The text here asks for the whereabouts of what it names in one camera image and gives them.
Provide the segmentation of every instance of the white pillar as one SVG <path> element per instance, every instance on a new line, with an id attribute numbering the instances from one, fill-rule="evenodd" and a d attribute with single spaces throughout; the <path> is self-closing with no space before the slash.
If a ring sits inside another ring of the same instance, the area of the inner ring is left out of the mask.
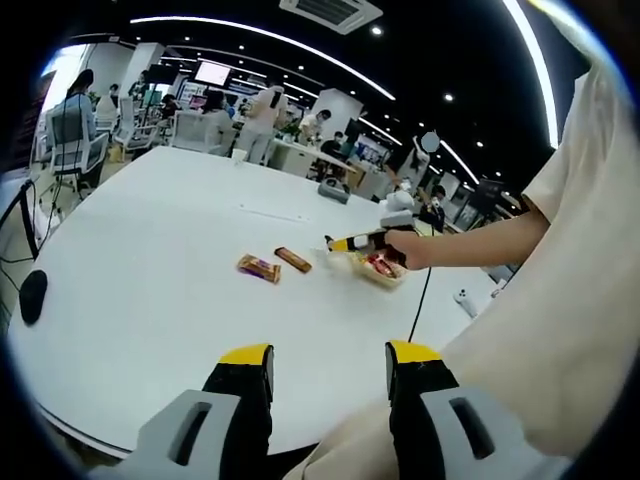
<path id="1" fill-rule="evenodd" d="M 330 110 L 331 118 L 322 125 L 322 138 L 328 140 L 333 138 L 336 132 L 343 132 L 349 125 L 349 120 L 357 120 L 364 105 L 340 90 L 331 88 L 320 92 L 320 96 L 311 109 L 311 113 L 318 113 L 320 110 Z"/>
<path id="2" fill-rule="evenodd" d="M 133 85 L 140 76 L 140 72 L 147 70 L 149 65 L 158 63 L 160 57 L 164 53 L 164 45 L 159 43 L 139 43 L 136 47 L 131 61 L 127 67 L 127 71 L 122 79 L 122 86 L 120 87 L 120 96 L 127 96 L 129 88 Z"/>

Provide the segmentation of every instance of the white controller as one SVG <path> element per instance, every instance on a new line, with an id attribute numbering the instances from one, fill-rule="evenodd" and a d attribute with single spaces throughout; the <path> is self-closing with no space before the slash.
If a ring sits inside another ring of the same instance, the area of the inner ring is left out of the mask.
<path id="1" fill-rule="evenodd" d="M 454 294 L 453 299 L 458 305 L 464 308 L 464 311 L 467 312 L 471 318 L 475 318 L 478 315 L 478 309 L 464 289 Z"/>

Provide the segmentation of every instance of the mouse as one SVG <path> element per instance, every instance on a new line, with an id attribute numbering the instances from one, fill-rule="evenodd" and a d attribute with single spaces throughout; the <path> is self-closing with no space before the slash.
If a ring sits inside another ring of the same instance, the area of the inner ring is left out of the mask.
<path id="1" fill-rule="evenodd" d="M 34 270 L 22 282 L 19 294 L 20 312 L 22 320 L 29 326 L 34 325 L 40 318 L 47 285 L 47 274 L 42 270 Z"/>

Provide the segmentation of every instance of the ceiling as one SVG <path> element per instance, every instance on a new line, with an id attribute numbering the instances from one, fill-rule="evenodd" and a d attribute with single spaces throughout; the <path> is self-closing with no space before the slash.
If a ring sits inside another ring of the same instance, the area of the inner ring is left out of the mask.
<path id="1" fill-rule="evenodd" d="M 372 24 L 340 35 L 281 10 L 279 0 L 109 2 L 78 33 L 109 32 L 131 43 L 137 38 L 160 42 L 188 58 L 196 58 L 198 48 L 203 58 L 263 74 L 287 74 L 290 83 L 316 94 L 322 89 L 318 83 L 354 91 L 365 105 L 366 119 L 388 128 L 405 147 L 413 135 L 436 129 L 478 178 L 496 180 L 500 172 L 500 180 L 521 191 L 553 150 L 533 61 L 502 0 L 420 2 L 411 8 L 389 0 L 371 3 L 384 12 L 372 23 L 383 30 L 378 37 L 370 32 Z M 524 0 L 519 3 L 545 57 L 562 127 L 573 82 L 587 65 L 544 15 Z M 130 19 L 160 15 L 226 20 L 283 35 L 359 71 L 396 100 L 325 59 L 258 33 L 184 21 L 129 24 Z M 444 99 L 447 93 L 452 102 Z M 470 180 L 449 152 L 441 149 L 438 154 L 433 160 L 437 168 L 454 169 Z"/>

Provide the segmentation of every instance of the human hand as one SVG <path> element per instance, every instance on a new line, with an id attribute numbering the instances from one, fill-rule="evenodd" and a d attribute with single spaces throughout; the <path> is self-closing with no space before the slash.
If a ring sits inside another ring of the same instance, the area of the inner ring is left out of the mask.
<path id="1" fill-rule="evenodd" d="M 429 266 L 427 242 L 416 233 L 389 230 L 384 240 L 387 245 L 406 255 L 406 267 L 409 270 L 422 270 Z"/>

